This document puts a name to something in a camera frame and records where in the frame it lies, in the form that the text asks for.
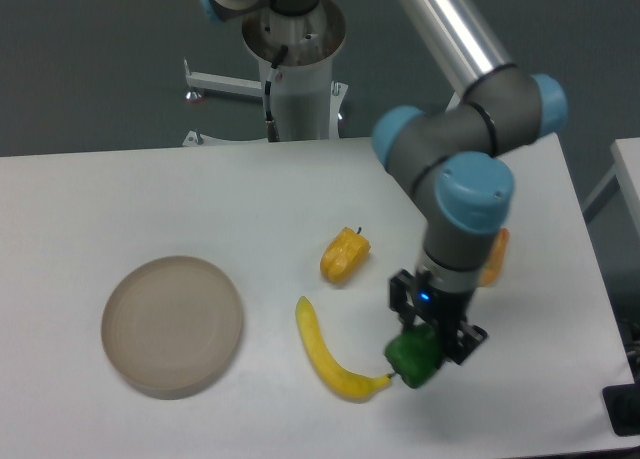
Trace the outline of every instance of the yellow banana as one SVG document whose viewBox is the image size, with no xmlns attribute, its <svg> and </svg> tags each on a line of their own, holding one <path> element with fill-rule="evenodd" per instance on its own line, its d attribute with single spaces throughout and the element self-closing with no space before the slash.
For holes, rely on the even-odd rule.
<svg viewBox="0 0 640 459">
<path fill-rule="evenodd" d="M 333 392 L 345 399 L 363 402 L 391 382 L 391 375 L 366 377 L 347 371 L 327 349 L 316 311 L 302 296 L 296 306 L 296 320 L 302 343 L 316 373 Z"/>
</svg>

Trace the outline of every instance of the yellow pepper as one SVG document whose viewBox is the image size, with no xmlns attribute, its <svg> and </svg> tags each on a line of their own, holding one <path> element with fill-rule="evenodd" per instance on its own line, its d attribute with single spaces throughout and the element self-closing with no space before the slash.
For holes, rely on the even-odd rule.
<svg viewBox="0 0 640 459">
<path fill-rule="evenodd" d="M 500 229 L 493 242 L 489 258 L 482 269 L 480 287 L 490 286 L 498 279 L 504 263 L 504 255 L 507 252 L 508 242 L 509 231 L 505 228 Z"/>
<path fill-rule="evenodd" d="M 345 227 L 329 244 L 320 261 L 320 272 L 334 284 L 345 281 L 367 258 L 369 241 Z"/>
</svg>

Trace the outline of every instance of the white table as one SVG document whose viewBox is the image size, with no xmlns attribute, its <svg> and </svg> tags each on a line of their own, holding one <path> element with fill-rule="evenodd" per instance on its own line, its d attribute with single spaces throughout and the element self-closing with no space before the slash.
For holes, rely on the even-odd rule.
<svg viewBox="0 0 640 459">
<path fill-rule="evenodd" d="M 591 222 L 620 190 L 640 234 L 640 138 L 614 141 L 611 153 L 614 164 L 584 200 L 582 212 Z"/>
<path fill-rule="evenodd" d="M 294 320 L 316 305 L 330 349 L 365 374 L 399 331 L 387 279 L 412 269 L 424 220 L 368 141 L 0 159 L 0 457 L 506 457 L 636 446 L 601 389 L 631 382 L 557 138 L 509 154 L 506 267 L 470 320 L 490 339 L 426 386 L 365 404 L 319 381 Z M 370 259 L 345 287 L 318 262 L 345 226 Z M 243 342 L 201 394 L 147 398 L 100 343 L 107 298 L 137 266 L 188 254 L 244 302 Z"/>
<path fill-rule="evenodd" d="M 618 139 L 611 152 L 620 190 L 640 234 L 640 138 Z"/>
</svg>

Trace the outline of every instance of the metal stand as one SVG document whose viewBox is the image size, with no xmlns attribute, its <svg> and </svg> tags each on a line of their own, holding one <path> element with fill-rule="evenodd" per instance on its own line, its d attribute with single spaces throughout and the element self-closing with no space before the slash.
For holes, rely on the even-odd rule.
<svg viewBox="0 0 640 459">
<path fill-rule="evenodd" d="M 205 74 L 202 72 L 191 72 L 186 59 L 184 60 L 184 74 L 187 85 L 189 86 L 189 92 L 186 95 L 186 99 L 191 103 L 200 102 L 202 99 L 202 94 L 205 91 L 233 94 L 241 97 L 253 97 L 260 100 L 262 100 L 264 94 L 262 85 L 259 81 L 237 79 L 235 77 L 216 76 L 214 74 Z M 333 81 L 331 83 L 328 139 L 340 138 L 340 134 L 338 132 L 338 123 L 343 119 L 340 108 L 342 107 L 342 101 L 347 95 L 348 90 L 349 86 L 347 84 L 336 81 Z M 198 144 L 197 141 L 194 140 L 195 132 L 190 132 L 185 138 L 183 146 L 211 146 L 233 142 L 208 136 L 201 137 L 203 138 L 203 141 L 201 144 Z"/>
</svg>

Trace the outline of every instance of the plate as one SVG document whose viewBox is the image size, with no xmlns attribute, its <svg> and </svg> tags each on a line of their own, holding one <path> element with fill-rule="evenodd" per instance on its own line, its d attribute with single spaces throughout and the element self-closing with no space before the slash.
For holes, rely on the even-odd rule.
<svg viewBox="0 0 640 459">
<path fill-rule="evenodd" d="M 240 296 L 224 272 L 194 257 L 165 257 L 139 267 L 113 291 L 102 344 L 133 387 L 180 399 L 224 372 L 242 323 Z"/>
</svg>

